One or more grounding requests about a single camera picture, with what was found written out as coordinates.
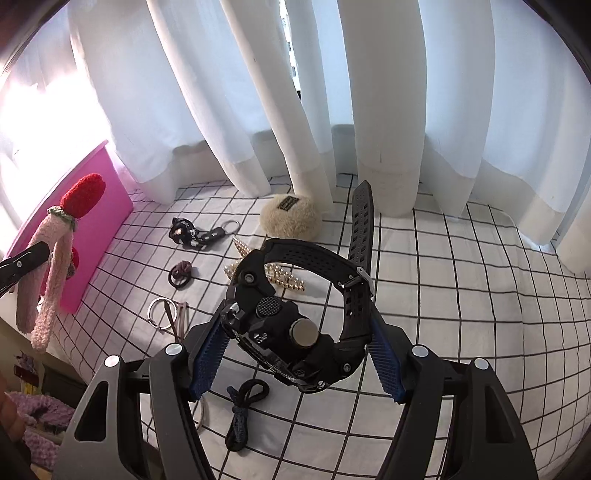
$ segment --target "metal screw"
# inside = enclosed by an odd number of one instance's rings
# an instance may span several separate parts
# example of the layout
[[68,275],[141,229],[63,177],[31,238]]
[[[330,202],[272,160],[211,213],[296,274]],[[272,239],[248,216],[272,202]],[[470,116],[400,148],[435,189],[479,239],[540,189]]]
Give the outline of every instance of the metal screw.
[[485,359],[477,358],[474,360],[474,366],[480,370],[486,370],[489,367],[489,364]]
[[178,355],[183,351],[183,346],[179,343],[171,343],[166,347],[166,354],[170,356]]
[[111,355],[105,358],[105,365],[107,367],[114,367],[119,363],[119,357],[117,355]]
[[423,345],[415,345],[413,347],[413,355],[414,356],[419,356],[420,358],[425,358],[428,354],[429,354],[429,350],[427,350],[427,347],[424,347]]

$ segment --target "grid pattern tablecloth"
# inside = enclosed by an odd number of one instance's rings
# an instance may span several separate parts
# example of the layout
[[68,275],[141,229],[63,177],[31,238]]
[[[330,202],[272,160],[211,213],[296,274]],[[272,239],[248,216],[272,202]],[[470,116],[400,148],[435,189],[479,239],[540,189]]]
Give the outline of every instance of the grid pattern tablecloth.
[[[271,183],[274,193],[291,189],[285,177]],[[335,211],[323,220],[317,238],[345,257],[348,201],[356,184],[355,176],[339,176]],[[196,325],[209,321],[225,295],[223,267],[239,257],[231,238],[207,252],[185,251],[167,236],[173,217],[187,218],[199,229],[237,219],[241,240],[258,247],[265,239],[258,215],[267,199],[244,197],[228,182],[183,189],[170,207],[141,193],[132,198],[134,212],[100,263],[79,311],[57,322],[56,335],[86,381],[108,355],[141,359],[173,341],[147,323],[152,299],[188,302],[190,324]],[[167,276],[181,260],[197,267],[199,277],[175,291]],[[281,293],[337,339],[342,296],[326,280],[294,270],[306,282],[305,293]],[[376,217],[372,276],[384,320],[402,327],[411,341],[442,358],[489,360],[519,414],[542,476],[569,457],[591,422],[591,287],[586,277],[575,277],[560,264],[552,245],[529,244],[509,217],[478,202],[469,202],[460,218],[446,217],[420,189],[408,215]],[[238,388],[253,377],[268,382],[271,393],[249,414],[248,447],[228,453],[223,438],[232,403],[226,387]],[[384,394],[370,357],[350,378],[320,394],[302,395],[259,369],[234,341],[204,397],[199,435],[212,468],[224,479],[373,478],[401,413]],[[200,406],[193,408],[197,418]],[[445,398],[428,478],[441,472],[451,412],[452,401]],[[156,444],[147,395],[142,422]]]

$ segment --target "navy rope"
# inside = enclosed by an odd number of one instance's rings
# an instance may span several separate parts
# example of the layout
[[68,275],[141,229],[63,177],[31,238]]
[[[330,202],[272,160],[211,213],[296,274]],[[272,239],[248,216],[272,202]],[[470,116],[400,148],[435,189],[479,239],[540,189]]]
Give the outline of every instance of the navy rope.
[[[255,385],[260,385],[262,391],[255,395],[250,395]],[[248,407],[269,394],[269,385],[263,382],[263,380],[252,378],[245,381],[240,387],[240,390],[236,390],[236,388],[231,386],[226,390],[234,403],[232,407],[234,418],[226,435],[226,447],[231,452],[239,452],[246,446],[248,441],[248,425],[246,420],[248,417]]]

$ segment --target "beige plush ball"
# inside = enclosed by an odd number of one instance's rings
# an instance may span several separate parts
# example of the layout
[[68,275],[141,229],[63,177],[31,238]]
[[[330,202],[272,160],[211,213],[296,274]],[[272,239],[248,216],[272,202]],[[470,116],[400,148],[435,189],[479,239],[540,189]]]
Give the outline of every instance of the beige plush ball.
[[260,223],[270,237],[310,241],[320,232],[322,217],[311,199],[284,194],[267,202]]

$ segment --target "crochet strawberry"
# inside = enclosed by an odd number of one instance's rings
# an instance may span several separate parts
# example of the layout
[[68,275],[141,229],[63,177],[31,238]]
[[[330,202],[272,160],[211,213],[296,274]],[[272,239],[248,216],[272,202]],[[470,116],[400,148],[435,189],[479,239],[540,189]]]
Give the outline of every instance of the crochet strawberry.
[[37,316],[37,299],[46,266],[41,266],[25,275],[18,286],[17,326],[20,331],[30,333],[33,348],[44,352],[56,319],[61,292],[64,288],[70,262],[77,266],[78,252],[72,249],[76,219],[86,215],[105,192],[105,182],[98,173],[91,173],[80,179],[61,198],[59,206],[47,210],[31,238],[29,247],[45,242],[53,249],[47,287],[41,311]]

